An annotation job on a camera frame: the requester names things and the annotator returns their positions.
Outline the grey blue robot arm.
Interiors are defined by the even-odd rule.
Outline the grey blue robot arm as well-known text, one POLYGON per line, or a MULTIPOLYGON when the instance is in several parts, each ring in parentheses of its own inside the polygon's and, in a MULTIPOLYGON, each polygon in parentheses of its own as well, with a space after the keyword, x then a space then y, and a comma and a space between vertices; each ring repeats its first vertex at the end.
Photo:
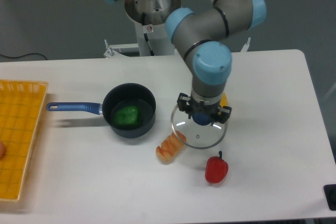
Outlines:
POLYGON ((178 109, 201 126, 225 123, 231 109, 220 101, 232 53, 221 40, 261 24, 267 14, 265 0, 211 0, 212 8, 201 14, 183 8, 181 0, 124 1, 135 23, 164 26, 164 43, 175 47, 192 73, 192 92, 178 96, 178 109))

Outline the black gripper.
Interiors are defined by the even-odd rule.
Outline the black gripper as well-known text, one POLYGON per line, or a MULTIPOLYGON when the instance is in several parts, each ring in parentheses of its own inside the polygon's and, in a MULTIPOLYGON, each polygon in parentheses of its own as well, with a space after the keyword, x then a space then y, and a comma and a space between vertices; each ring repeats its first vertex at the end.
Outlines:
POLYGON ((181 112, 187 114, 188 119, 194 121, 210 121, 225 124, 230 118, 232 108, 230 106, 219 106, 222 95, 215 97, 203 97, 197 93, 192 93, 189 97, 185 93, 180 93, 177 99, 177 106, 181 112))

